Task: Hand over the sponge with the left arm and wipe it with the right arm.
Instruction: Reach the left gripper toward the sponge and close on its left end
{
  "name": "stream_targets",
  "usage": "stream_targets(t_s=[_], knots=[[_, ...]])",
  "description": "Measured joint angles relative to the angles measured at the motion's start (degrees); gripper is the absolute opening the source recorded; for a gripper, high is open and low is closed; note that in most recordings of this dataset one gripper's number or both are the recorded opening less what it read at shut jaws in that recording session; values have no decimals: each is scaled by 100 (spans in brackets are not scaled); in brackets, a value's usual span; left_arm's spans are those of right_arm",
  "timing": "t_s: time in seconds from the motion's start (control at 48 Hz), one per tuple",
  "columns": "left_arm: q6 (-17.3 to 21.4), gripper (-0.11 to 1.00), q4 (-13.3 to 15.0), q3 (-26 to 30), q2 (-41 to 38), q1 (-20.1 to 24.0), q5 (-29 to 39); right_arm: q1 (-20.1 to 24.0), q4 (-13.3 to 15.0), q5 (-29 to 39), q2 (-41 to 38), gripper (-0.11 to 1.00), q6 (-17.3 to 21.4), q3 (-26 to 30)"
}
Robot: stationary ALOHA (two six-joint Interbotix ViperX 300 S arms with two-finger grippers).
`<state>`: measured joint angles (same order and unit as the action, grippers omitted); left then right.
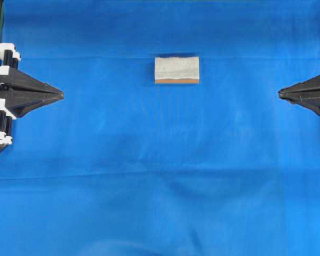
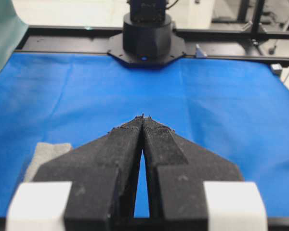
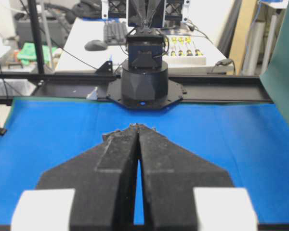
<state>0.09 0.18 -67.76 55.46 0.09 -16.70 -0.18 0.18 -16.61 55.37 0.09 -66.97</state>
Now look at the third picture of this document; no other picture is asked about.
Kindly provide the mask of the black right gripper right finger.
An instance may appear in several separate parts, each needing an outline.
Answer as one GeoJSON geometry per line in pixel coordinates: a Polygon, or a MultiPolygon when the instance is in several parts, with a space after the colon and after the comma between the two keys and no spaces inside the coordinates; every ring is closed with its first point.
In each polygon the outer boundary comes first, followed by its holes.
{"type": "Polygon", "coordinates": [[[137,131],[147,230],[257,230],[249,195],[227,170],[145,125],[137,131]]]}

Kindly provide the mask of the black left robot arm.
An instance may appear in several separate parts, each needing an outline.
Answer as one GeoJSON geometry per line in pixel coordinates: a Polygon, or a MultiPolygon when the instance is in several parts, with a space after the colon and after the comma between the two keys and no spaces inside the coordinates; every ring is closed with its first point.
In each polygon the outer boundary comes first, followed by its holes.
{"type": "Polygon", "coordinates": [[[106,98],[130,109],[161,109],[183,99],[181,84],[169,80],[168,38],[158,29],[165,22],[164,0],[127,1],[126,35],[128,58],[120,78],[108,84],[106,98]]]}

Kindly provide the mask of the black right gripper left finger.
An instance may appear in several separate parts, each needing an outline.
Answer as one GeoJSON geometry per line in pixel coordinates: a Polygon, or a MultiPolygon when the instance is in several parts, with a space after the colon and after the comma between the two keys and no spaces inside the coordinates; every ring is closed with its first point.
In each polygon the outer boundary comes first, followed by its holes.
{"type": "Polygon", "coordinates": [[[112,231],[132,210],[135,128],[114,131],[103,143],[45,171],[22,193],[13,231],[112,231]]]}

